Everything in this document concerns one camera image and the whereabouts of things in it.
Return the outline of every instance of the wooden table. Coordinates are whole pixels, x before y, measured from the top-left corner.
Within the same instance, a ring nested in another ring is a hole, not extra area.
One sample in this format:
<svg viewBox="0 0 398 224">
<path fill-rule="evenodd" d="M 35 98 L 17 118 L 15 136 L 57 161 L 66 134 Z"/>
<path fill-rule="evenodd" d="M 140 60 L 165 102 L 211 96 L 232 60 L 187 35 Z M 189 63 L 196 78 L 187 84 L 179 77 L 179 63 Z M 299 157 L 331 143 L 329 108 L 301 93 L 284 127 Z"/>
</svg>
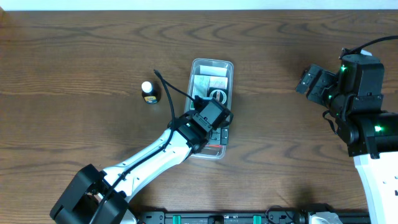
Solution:
<svg viewBox="0 0 398 224">
<path fill-rule="evenodd" d="M 186 90 L 195 58 L 234 64 L 230 144 L 190 158 L 134 199 L 167 210 L 265 210 L 323 202 L 366 209 L 346 146 L 325 111 L 295 92 L 302 70 L 337 70 L 342 47 L 397 34 L 397 11 L 10 12 L 0 29 L 0 223 L 52 223 L 76 172 L 131 157 L 170 120 L 147 105 L 152 69 Z M 398 111 L 397 42 L 369 47 Z M 184 97 L 172 92 L 176 114 Z"/>
</svg>

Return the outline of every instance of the black cable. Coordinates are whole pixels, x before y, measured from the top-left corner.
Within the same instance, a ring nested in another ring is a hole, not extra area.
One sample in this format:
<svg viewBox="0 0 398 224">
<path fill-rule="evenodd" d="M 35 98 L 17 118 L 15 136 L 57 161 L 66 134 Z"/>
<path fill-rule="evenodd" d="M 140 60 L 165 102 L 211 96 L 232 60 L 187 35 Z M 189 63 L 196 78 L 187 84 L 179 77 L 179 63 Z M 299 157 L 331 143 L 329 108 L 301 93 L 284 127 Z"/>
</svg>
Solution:
<svg viewBox="0 0 398 224">
<path fill-rule="evenodd" d="M 346 121 L 346 110 L 347 110 L 347 106 L 348 106 L 348 101 L 353 96 L 355 96 L 355 94 L 350 93 L 350 94 L 346 95 L 346 98 L 344 99 L 343 109 L 341 110 L 341 118 L 343 121 Z"/>
<path fill-rule="evenodd" d="M 169 104 L 170 104 L 170 109 L 172 112 L 172 125 L 170 128 L 170 135 L 169 138 L 167 139 L 166 143 L 163 144 L 162 147 L 160 147 L 158 150 L 156 150 L 155 152 L 153 152 L 151 155 L 141 159 L 140 161 L 136 162 L 133 166 L 131 166 L 130 168 L 128 168 L 126 171 L 122 172 L 121 175 L 119 176 L 118 179 L 116 179 L 116 181 L 114 182 L 114 184 L 108 189 L 107 193 L 105 194 L 105 196 L 102 198 L 102 200 L 100 201 L 97 210 L 95 211 L 93 217 L 90 220 L 90 224 L 93 224 L 95 221 L 95 218 L 98 216 L 98 214 L 100 213 L 102 207 L 105 204 L 105 201 L 107 201 L 107 199 L 109 198 L 109 196 L 111 195 L 111 193 L 113 192 L 113 190 L 116 188 L 116 186 L 120 183 L 120 181 L 122 181 L 123 179 L 126 178 L 126 176 L 128 175 L 128 173 L 130 173 L 133 169 L 135 169 L 137 166 L 141 165 L 143 162 L 145 162 L 146 160 L 150 159 L 151 157 L 153 157 L 154 155 L 158 154 L 160 151 L 163 151 L 170 143 L 170 141 L 172 140 L 173 137 L 173 133 L 174 133 L 174 122 L 175 122 L 175 115 L 174 115 L 174 107 L 173 107 L 173 102 L 172 102 L 172 97 L 170 96 L 170 92 L 169 89 L 167 88 L 166 85 L 166 81 L 163 79 L 162 75 L 160 74 L 160 72 L 158 70 L 154 70 L 155 75 L 161 80 L 164 90 L 166 92 L 167 98 L 169 99 Z"/>
<path fill-rule="evenodd" d="M 175 91 L 181 93 L 182 95 L 188 97 L 190 100 L 195 101 L 195 100 L 192 98 L 192 96 L 190 96 L 190 95 L 184 93 L 183 91 L 179 90 L 178 88 L 175 88 L 173 85 L 171 85 L 171 84 L 170 84 L 169 82 L 167 82 L 166 80 L 164 80 L 164 81 L 165 81 L 166 84 L 167 84 L 169 87 L 171 87 L 173 90 L 175 90 Z"/>
<path fill-rule="evenodd" d="M 333 124 L 331 119 L 328 119 L 328 118 L 325 117 L 328 113 L 330 113 L 330 110 L 327 110 L 327 111 L 323 112 L 322 118 L 329 122 L 331 130 L 333 131 L 333 133 L 337 134 L 336 129 L 335 129 L 335 125 Z"/>
<path fill-rule="evenodd" d="M 354 48 L 353 50 L 350 50 L 349 52 L 347 52 L 345 55 L 349 55 L 349 54 L 358 54 L 358 53 L 361 53 L 361 50 L 363 49 L 363 48 L 365 48 L 365 47 L 367 47 L 367 46 L 370 46 L 370 45 L 372 45 L 372 44 L 375 44 L 375 43 L 378 43 L 378 42 L 382 42 L 382 41 L 385 41 L 385 40 L 397 40 L 398 39 L 398 35 L 392 35 L 392 36 L 387 36 L 387 37 L 381 37 L 381 38 L 378 38 L 378 39 L 376 39 L 376 40 L 372 40 L 372 41 L 370 41 L 370 42 L 368 42 L 368 43 L 366 43 L 366 44 L 363 44 L 363 45 L 361 45 L 361 46 L 359 46 L 359 47 L 356 47 L 356 48 Z"/>
<path fill-rule="evenodd" d="M 284 208 L 283 208 L 282 206 L 280 206 L 280 205 L 273 205 L 273 206 L 271 206 L 271 207 L 269 207 L 269 208 L 267 209 L 267 211 L 266 211 L 266 218 L 267 218 L 268 221 L 271 222 L 272 224 L 274 224 L 274 222 L 269 220 L 269 218 L 268 218 L 268 211 L 269 211 L 270 209 L 272 209 L 272 208 L 275 208 L 275 207 L 284 209 Z M 287 217 L 288 217 L 292 222 L 294 222 L 293 218 L 286 212 L 286 210 L 284 210 L 284 212 L 286 213 Z"/>
</svg>

